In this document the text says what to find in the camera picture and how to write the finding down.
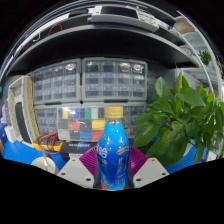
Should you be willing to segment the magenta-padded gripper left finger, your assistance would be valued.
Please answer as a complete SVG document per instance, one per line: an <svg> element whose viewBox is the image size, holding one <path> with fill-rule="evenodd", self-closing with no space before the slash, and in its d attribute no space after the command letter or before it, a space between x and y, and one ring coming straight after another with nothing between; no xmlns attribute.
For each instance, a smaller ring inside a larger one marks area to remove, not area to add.
<svg viewBox="0 0 224 224"><path fill-rule="evenodd" d="M84 188L97 188L99 170L97 147L92 147L84 154L70 154L70 159L59 171L58 176Z"/></svg>

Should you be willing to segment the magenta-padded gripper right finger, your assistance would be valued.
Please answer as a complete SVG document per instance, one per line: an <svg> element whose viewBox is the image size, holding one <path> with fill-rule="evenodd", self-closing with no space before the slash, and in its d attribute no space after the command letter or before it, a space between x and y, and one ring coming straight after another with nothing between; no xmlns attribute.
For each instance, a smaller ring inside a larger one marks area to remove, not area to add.
<svg viewBox="0 0 224 224"><path fill-rule="evenodd" d="M169 173L156 158L147 158L132 147L129 158L128 186L140 188L168 176Z"/></svg>

